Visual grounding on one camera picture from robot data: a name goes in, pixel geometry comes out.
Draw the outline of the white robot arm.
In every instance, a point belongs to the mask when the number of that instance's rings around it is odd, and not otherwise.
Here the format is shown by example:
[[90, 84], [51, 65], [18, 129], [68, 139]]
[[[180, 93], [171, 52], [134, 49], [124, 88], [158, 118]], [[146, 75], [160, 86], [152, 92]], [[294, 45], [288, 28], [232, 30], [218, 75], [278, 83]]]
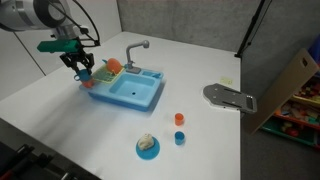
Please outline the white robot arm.
[[60, 52], [63, 63], [80, 72], [81, 63], [89, 75], [92, 74], [94, 56], [86, 53], [82, 35], [93, 42], [93, 47], [100, 45], [99, 38], [89, 35], [87, 27], [78, 24], [71, 16], [67, 0], [1, 0], [0, 28], [8, 32], [32, 30], [50, 30], [51, 41], [41, 41], [37, 46], [40, 52]]

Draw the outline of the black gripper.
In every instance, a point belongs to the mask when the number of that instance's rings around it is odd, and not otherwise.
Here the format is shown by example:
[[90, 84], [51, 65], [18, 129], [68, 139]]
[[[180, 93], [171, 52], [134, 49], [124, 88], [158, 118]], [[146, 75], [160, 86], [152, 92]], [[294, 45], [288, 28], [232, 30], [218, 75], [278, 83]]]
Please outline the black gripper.
[[84, 51], [66, 52], [60, 56], [60, 59], [67, 67], [72, 68], [76, 73], [79, 72], [77, 63], [81, 63], [86, 67], [88, 74], [92, 74], [92, 67], [94, 66], [94, 57], [92, 53]]

